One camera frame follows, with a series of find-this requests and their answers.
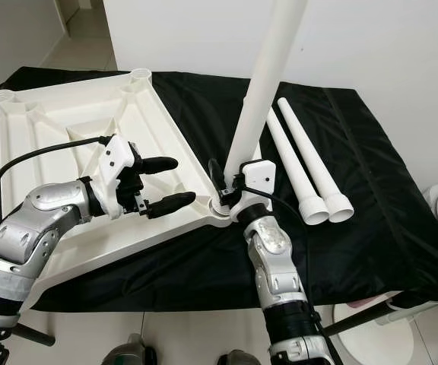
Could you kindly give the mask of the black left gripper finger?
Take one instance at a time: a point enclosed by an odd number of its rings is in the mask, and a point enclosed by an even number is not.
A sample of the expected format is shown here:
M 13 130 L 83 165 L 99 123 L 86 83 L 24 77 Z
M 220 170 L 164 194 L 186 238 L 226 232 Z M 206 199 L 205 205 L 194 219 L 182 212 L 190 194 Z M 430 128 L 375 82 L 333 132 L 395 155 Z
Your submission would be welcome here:
M 148 205 L 147 217 L 149 219 L 156 219 L 168 214 L 173 214 L 177 210 L 191 205 L 197 199 L 194 192 L 177 192 L 173 195 L 161 198 L 158 202 Z
M 136 161 L 135 175 L 154 175 L 165 173 L 178 167 L 178 161 L 174 157 L 143 157 Z

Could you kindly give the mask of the white metal frame tube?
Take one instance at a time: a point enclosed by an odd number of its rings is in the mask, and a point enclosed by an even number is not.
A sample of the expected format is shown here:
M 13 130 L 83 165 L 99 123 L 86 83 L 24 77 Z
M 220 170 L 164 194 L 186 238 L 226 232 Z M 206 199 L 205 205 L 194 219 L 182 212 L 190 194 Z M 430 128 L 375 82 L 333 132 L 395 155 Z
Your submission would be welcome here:
M 427 301 L 424 303 L 414 303 L 408 299 L 397 299 L 392 297 L 385 302 L 385 309 L 390 309 L 390 312 L 379 316 L 378 319 L 374 319 L 374 322 L 378 325 L 387 325 L 395 321 L 403 319 L 413 319 L 417 314 L 426 312 L 429 309 L 438 307 L 438 301 Z

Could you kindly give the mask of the black table cloth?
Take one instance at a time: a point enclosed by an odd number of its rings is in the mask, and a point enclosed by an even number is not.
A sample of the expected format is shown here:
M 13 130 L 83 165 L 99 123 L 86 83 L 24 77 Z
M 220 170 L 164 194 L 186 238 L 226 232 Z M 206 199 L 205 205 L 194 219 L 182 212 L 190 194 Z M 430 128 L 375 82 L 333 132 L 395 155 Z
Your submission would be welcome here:
M 0 84 L 27 90 L 126 74 L 21 67 Z M 223 160 L 248 79 L 154 72 L 152 83 L 190 139 L 203 167 Z M 314 305 L 392 291 L 438 300 L 438 220 L 379 124 L 378 107 L 352 88 L 281 83 L 285 97 L 326 160 L 355 213 L 337 224 L 303 225 L 275 212 Z M 39 312 L 207 312 L 258 307 L 243 226 L 204 226 L 46 290 Z

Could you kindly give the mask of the white plastic table top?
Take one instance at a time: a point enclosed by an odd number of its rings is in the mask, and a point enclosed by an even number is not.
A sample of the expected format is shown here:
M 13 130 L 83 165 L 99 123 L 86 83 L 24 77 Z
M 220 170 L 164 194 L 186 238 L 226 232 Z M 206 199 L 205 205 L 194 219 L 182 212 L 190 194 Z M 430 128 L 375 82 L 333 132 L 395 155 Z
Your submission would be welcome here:
M 60 283 L 191 230 L 230 225 L 228 212 L 217 205 L 219 195 L 208 171 L 192 149 L 192 133 L 179 122 L 180 107 L 191 104 L 191 97 L 168 84 L 166 73 L 147 69 L 31 90 L 0 90 L 3 220 L 35 188 L 94 179 L 112 135 L 131 143 L 136 157 L 178 161 L 174 170 L 141 175 L 141 195 L 151 204 L 177 192 L 197 195 L 191 205 L 160 218 L 129 213 L 111 220 L 102 215 L 70 229 L 29 287 L 20 312 Z

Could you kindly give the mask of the grey robot left foot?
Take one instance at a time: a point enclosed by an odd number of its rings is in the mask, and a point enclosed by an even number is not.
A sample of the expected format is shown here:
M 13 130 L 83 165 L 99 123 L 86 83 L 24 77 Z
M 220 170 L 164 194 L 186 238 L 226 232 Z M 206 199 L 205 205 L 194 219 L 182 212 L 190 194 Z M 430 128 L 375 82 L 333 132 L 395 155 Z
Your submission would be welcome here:
M 100 365 L 157 365 L 157 352 L 143 343 L 140 334 L 132 333 L 125 344 L 112 348 Z

